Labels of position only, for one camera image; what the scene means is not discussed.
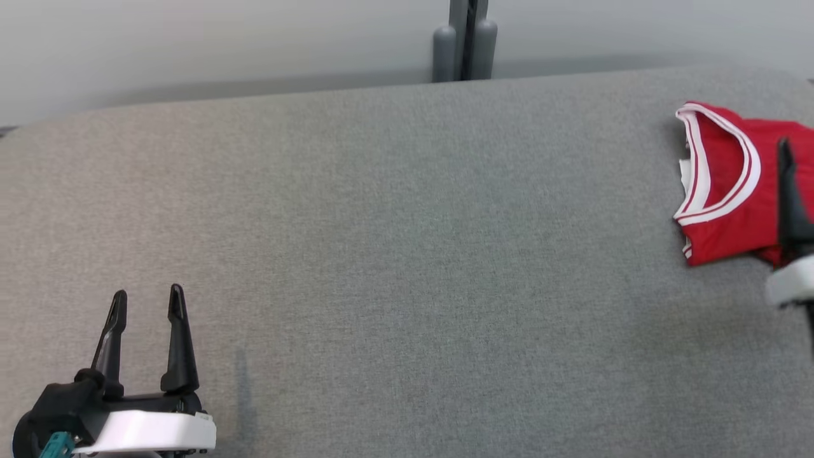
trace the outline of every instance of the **gray table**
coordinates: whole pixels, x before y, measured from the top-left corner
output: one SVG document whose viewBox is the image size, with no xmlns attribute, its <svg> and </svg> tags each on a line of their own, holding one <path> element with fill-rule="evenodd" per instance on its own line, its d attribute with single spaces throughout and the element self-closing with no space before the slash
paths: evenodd
<svg viewBox="0 0 814 458">
<path fill-rule="evenodd" d="M 183 284 L 213 456 L 804 456 L 769 269 L 689 269 L 687 99 L 814 126 L 745 68 L 108 109 L 0 141 L 0 448 L 129 293 L 128 393 Z"/>
</svg>

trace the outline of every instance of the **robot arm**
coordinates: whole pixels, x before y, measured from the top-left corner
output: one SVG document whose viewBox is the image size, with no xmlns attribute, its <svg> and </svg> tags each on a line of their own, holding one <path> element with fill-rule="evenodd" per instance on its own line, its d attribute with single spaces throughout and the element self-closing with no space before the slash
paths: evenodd
<svg viewBox="0 0 814 458">
<path fill-rule="evenodd" d="M 796 170 L 791 146 L 783 139 L 777 146 L 777 234 L 785 266 L 769 276 L 766 298 L 774 306 L 805 307 L 814 337 L 814 223 L 806 215 Z"/>
<path fill-rule="evenodd" d="M 161 393 L 124 396 L 119 382 L 127 293 L 114 295 L 91 368 L 73 383 L 48 385 L 17 424 L 15 458 L 67 458 L 99 452 L 149 452 L 166 458 L 215 448 L 217 428 L 198 395 L 198 370 L 186 301 L 170 291 L 167 372 Z"/>
</svg>

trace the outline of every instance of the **red shirt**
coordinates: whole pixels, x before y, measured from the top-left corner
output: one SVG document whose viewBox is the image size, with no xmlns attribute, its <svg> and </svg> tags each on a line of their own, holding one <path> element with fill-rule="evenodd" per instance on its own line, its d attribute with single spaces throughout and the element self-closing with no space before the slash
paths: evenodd
<svg viewBox="0 0 814 458">
<path fill-rule="evenodd" d="M 814 130 L 792 121 L 742 119 L 726 108 L 688 102 L 676 112 L 686 128 L 689 177 L 674 219 L 687 237 L 691 266 L 758 252 L 779 262 L 777 142 L 787 137 L 797 186 L 814 214 Z"/>
</svg>

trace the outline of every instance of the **white wall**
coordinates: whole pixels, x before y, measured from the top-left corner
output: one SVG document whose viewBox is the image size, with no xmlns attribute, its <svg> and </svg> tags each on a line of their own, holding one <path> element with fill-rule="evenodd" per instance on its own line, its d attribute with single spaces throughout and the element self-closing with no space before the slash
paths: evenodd
<svg viewBox="0 0 814 458">
<path fill-rule="evenodd" d="M 0 126 L 123 103 L 425 82 L 445 0 L 4 0 Z"/>
<path fill-rule="evenodd" d="M 492 77 L 731 61 L 814 77 L 814 0 L 492 0 Z"/>
<path fill-rule="evenodd" d="M 0 126 L 429 81 L 448 0 L 4 0 Z M 814 77 L 814 0 L 491 0 L 494 77 L 734 60 Z"/>
</svg>

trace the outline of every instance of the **metal bracket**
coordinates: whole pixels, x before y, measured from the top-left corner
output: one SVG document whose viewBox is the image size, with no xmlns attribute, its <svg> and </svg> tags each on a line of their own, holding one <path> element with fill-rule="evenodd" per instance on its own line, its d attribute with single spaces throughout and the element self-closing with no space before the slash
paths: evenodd
<svg viewBox="0 0 814 458">
<path fill-rule="evenodd" d="M 492 77 L 497 24 L 487 9 L 488 0 L 450 0 L 449 24 L 433 33 L 433 82 Z"/>
</svg>

